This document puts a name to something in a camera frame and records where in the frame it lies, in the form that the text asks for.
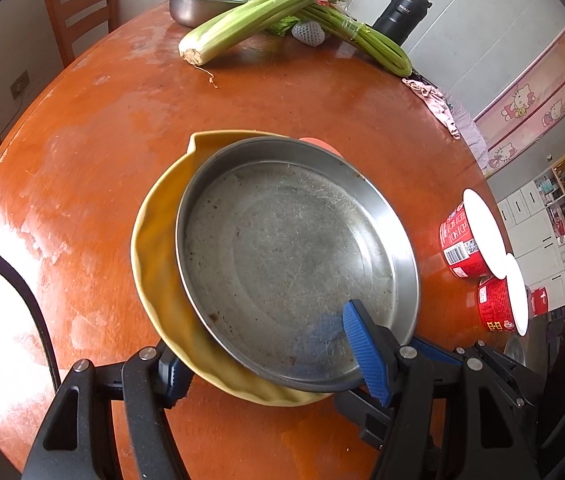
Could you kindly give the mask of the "yellow shell-shaped plate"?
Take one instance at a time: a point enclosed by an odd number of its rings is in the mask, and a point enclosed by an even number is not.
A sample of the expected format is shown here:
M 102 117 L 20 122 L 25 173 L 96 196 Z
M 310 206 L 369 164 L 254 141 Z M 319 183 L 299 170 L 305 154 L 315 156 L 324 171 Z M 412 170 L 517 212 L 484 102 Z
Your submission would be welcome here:
M 294 408 L 328 396 L 269 382 L 220 347 L 194 311 L 176 261 L 177 210 L 194 173 L 221 148 L 261 136 L 270 138 L 272 134 L 258 130 L 192 133 L 186 153 L 158 177 L 139 208 L 130 241 L 130 263 L 137 294 L 153 327 L 194 374 L 236 398 Z

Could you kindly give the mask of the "orange bear-shaped plate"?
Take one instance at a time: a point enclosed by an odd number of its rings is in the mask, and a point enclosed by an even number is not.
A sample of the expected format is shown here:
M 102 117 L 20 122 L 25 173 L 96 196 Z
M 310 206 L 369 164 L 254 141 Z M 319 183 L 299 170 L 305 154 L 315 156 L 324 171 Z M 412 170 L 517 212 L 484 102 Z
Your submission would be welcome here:
M 302 142 L 311 144 L 313 146 L 317 146 L 317 148 L 322 148 L 323 150 L 331 153 L 334 156 L 343 158 L 343 155 L 336 148 L 333 148 L 332 145 L 330 145 L 329 143 L 327 143 L 325 141 L 322 141 L 322 140 L 317 139 L 317 138 L 301 138 L 299 140 L 302 141 Z

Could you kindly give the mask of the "celery bunch left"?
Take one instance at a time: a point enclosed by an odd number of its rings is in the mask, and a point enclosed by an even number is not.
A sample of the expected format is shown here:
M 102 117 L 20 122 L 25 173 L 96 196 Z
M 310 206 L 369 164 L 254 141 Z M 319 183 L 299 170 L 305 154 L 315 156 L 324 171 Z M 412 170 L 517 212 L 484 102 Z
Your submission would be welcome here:
M 179 41 L 179 55 L 193 66 L 203 66 L 239 42 L 317 1 L 250 0 L 188 32 Z

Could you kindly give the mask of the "steel mixing bowl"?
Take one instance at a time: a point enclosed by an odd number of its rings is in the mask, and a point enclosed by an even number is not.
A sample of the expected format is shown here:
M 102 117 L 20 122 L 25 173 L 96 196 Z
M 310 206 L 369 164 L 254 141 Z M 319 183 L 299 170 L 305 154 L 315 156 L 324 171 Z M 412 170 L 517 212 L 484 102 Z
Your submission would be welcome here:
M 170 14 L 179 25 L 194 28 L 250 0 L 170 0 Z

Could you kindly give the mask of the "green leafy vegetable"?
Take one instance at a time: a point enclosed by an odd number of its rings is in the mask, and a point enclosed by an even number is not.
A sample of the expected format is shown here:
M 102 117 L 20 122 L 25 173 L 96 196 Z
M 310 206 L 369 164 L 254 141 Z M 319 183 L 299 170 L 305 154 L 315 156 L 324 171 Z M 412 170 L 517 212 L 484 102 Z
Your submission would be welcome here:
M 300 21 L 301 20 L 296 16 L 286 16 L 285 18 L 281 18 L 280 21 L 274 23 L 273 25 L 268 26 L 266 28 L 266 32 L 269 32 L 269 34 L 278 37 L 284 37 L 296 24 L 299 24 Z

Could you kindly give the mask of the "celery bunch right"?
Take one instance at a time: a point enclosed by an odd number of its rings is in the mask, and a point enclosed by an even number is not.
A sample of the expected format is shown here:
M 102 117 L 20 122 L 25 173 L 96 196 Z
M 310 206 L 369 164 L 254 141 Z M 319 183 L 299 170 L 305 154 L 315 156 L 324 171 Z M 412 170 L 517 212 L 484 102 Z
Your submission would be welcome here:
M 329 34 L 352 44 L 388 72 L 401 78 L 411 75 L 410 58 L 395 41 L 369 25 L 350 18 L 334 6 L 313 3 L 297 11 L 296 15 L 302 20 L 316 22 Z

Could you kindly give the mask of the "pink cloth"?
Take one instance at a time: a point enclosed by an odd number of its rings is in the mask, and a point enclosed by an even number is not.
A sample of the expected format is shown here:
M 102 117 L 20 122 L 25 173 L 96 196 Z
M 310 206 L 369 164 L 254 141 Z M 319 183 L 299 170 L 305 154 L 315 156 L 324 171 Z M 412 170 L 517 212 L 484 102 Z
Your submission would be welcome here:
M 451 114 L 445 96 L 439 88 L 433 86 L 433 84 L 412 78 L 403 78 L 401 82 L 406 84 L 424 102 L 429 112 L 448 130 L 454 139 L 458 140 L 461 138 L 455 119 L 453 119 L 453 114 Z

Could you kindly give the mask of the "wall power socket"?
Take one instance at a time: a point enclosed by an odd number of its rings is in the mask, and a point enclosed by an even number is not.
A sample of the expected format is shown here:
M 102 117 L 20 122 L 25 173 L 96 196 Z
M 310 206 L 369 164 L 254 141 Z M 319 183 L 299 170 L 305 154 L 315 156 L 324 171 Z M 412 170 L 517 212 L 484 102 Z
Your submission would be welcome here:
M 12 98 L 16 100 L 19 99 L 20 96 L 23 96 L 23 93 L 25 92 L 25 89 L 28 88 L 29 83 L 30 77 L 28 76 L 28 71 L 25 70 L 23 73 L 20 73 L 20 75 L 17 76 L 17 79 L 13 81 L 10 86 Z

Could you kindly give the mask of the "red paper bowl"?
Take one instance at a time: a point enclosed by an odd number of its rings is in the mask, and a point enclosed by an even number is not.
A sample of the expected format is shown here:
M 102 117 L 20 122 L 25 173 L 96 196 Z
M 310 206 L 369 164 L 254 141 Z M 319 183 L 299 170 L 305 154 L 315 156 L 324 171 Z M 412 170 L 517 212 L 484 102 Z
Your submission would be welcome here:
M 482 278 L 477 286 L 477 310 L 484 327 L 493 333 L 524 337 L 529 330 L 529 298 L 517 259 L 506 254 L 505 277 Z
M 439 226 L 439 244 L 457 278 L 506 277 L 506 247 L 496 219 L 472 188 Z

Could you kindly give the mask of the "shiny steel bowl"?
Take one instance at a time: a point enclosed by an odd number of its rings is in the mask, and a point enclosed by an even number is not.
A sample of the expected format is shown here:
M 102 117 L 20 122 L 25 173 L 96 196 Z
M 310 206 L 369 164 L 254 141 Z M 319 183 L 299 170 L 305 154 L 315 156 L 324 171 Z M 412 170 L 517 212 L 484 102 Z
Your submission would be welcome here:
M 512 334 L 509 336 L 503 353 L 512 361 L 523 366 L 526 365 L 526 353 L 523 339 L 518 334 Z

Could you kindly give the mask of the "pink Hello Kitty wardrobe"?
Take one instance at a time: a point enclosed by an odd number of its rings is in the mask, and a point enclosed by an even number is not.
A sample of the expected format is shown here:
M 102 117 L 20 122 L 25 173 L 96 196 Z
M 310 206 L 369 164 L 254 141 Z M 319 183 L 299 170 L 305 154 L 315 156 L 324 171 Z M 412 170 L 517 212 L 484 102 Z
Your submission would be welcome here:
M 565 116 L 565 29 L 476 117 L 491 177 Z

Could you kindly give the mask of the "celery bunch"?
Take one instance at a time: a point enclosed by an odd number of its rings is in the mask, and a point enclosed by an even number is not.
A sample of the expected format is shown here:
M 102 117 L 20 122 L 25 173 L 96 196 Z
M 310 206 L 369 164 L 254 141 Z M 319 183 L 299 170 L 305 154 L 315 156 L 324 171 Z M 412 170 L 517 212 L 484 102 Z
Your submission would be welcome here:
M 188 32 L 179 41 L 179 55 L 193 66 L 203 66 L 239 42 L 317 1 L 250 0 Z
M 350 18 L 334 6 L 313 3 L 297 11 L 296 15 L 302 20 L 316 22 L 329 34 L 352 44 L 388 72 L 401 78 L 411 75 L 410 58 L 395 41 L 369 25 Z

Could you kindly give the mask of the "pink clothing on chair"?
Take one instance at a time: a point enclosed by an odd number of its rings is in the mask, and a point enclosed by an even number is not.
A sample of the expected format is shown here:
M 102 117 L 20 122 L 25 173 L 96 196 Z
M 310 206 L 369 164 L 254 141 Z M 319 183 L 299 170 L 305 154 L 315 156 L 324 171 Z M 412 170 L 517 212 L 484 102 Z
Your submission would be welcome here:
M 488 165 L 488 147 L 479 127 L 468 110 L 451 94 L 447 94 L 446 102 L 462 139 L 467 143 L 480 169 L 485 172 Z

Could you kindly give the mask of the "steel round pan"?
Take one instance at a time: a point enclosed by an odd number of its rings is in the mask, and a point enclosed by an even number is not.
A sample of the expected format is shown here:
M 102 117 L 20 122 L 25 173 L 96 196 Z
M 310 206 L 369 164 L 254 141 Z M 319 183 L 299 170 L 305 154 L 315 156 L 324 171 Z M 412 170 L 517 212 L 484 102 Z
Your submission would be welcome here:
M 220 148 L 185 188 L 175 242 L 205 328 L 277 385 L 361 383 L 342 324 L 349 300 L 400 344 L 415 333 L 419 273 L 403 223 L 363 174 L 316 145 L 255 136 Z

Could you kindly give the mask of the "black thermos bottle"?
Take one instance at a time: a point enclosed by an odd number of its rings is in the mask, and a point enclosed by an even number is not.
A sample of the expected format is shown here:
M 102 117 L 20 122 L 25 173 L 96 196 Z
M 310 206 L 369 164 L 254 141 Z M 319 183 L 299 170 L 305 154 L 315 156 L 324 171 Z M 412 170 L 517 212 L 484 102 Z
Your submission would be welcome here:
M 401 46 L 431 6 L 431 0 L 391 0 L 372 28 Z

